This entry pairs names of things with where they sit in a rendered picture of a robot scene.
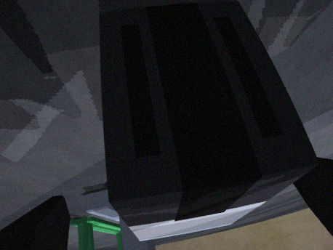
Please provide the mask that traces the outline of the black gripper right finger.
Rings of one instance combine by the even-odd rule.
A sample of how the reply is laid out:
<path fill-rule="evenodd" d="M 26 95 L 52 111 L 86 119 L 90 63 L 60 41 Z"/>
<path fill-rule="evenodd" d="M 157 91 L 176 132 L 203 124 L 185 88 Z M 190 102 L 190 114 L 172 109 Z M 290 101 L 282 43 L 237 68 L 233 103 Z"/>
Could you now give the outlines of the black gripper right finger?
<path fill-rule="evenodd" d="M 318 166 L 295 180 L 305 203 L 333 236 L 333 160 L 318 158 Z"/>

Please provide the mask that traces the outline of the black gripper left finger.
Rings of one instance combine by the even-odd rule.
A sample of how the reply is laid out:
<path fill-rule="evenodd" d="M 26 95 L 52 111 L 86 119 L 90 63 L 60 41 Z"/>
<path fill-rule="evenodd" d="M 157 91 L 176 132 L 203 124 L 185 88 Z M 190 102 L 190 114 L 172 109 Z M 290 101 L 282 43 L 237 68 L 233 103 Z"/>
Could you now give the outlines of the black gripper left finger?
<path fill-rule="evenodd" d="M 0 250 L 68 250 L 71 216 L 61 195 L 0 230 Z"/>

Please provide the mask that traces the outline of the green pin cradle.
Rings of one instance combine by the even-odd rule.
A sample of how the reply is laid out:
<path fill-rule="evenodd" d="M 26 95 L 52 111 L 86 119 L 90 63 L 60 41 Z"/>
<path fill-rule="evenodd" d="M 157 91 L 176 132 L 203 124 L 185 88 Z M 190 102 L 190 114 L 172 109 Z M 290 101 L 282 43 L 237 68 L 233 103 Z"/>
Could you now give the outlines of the green pin cradle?
<path fill-rule="evenodd" d="M 71 225 L 78 227 L 79 250 L 95 250 L 93 230 L 101 233 L 116 234 L 117 250 L 123 250 L 120 224 L 96 217 L 71 219 Z"/>

